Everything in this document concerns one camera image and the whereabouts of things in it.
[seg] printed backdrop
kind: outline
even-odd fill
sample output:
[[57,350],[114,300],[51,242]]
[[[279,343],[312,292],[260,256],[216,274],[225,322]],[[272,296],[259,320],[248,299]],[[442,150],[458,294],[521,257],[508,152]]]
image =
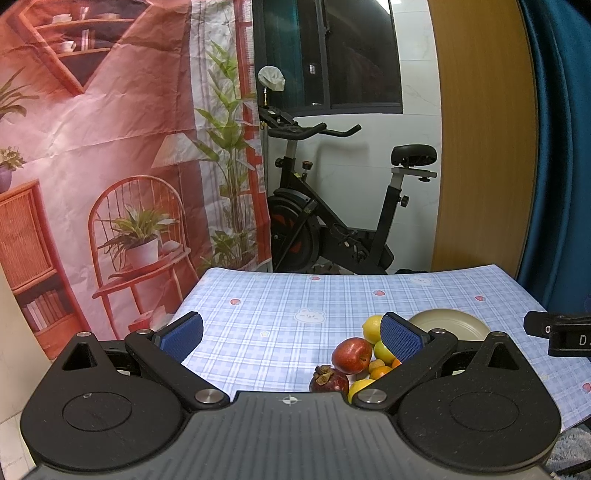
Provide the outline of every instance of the printed backdrop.
[[0,18],[0,262],[49,358],[81,330],[158,328],[211,266],[270,259],[252,52],[251,0]]

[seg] book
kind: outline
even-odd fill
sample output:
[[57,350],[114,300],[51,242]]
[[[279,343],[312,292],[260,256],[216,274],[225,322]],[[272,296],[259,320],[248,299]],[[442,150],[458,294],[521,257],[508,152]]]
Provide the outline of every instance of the book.
[[89,49],[89,38],[90,38],[90,30],[82,30],[82,37],[80,39],[80,41],[81,41],[80,49],[82,51]]
[[39,310],[39,307],[35,303],[35,300],[33,300],[31,303],[29,303],[27,305],[27,308],[29,309],[29,312],[31,312],[31,315],[35,319],[35,323],[39,327],[39,330],[46,329],[47,323],[43,319],[43,315],[41,314],[41,310]]
[[33,315],[31,315],[31,312],[29,312],[29,309],[24,306],[21,308],[21,311],[33,333],[37,333],[39,331],[39,325],[35,323],[35,319],[33,318]]
[[37,297],[35,299],[35,302],[39,307],[39,310],[41,310],[41,314],[43,315],[43,319],[45,320],[47,326],[50,326],[53,322],[57,320],[56,316],[53,315],[53,312],[51,311],[51,308],[49,304],[46,302],[45,297],[43,295]]
[[73,307],[70,304],[70,299],[66,295],[65,290],[54,290],[53,291],[56,296],[56,302],[60,306],[60,310],[63,311],[64,316],[73,313]]
[[59,320],[66,316],[66,312],[64,311],[63,307],[61,306],[60,298],[57,296],[57,292],[55,290],[48,291],[46,293],[47,298],[49,300],[49,305],[53,309],[56,314],[56,319]]

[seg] beige plate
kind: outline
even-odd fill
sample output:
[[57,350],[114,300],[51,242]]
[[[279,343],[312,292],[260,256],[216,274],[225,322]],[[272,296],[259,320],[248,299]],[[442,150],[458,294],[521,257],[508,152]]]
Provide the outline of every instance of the beige plate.
[[435,309],[417,313],[409,320],[425,332],[445,328],[458,340],[484,340],[491,330],[476,317],[458,310]]

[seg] orange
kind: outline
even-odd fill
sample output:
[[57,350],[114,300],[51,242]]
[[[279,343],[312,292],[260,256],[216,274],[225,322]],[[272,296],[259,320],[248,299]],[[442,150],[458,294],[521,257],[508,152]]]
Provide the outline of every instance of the orange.
[[385,374],[391,372],[392,369],[390,367],[377,367],[371,372],[369,376],[372,380],[377,380],[378,378],[382,378]]
[[373,372],[376,368],[385,367],[386,364],[383,360],[374,360],[369,364],[368,371],[369,373]]

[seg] window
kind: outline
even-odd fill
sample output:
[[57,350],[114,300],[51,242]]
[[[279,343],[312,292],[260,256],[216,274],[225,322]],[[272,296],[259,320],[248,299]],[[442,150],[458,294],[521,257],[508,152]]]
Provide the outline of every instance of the window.
[[255,64],[274,65],[293,115],[402,112],[389,0],[254,0]]

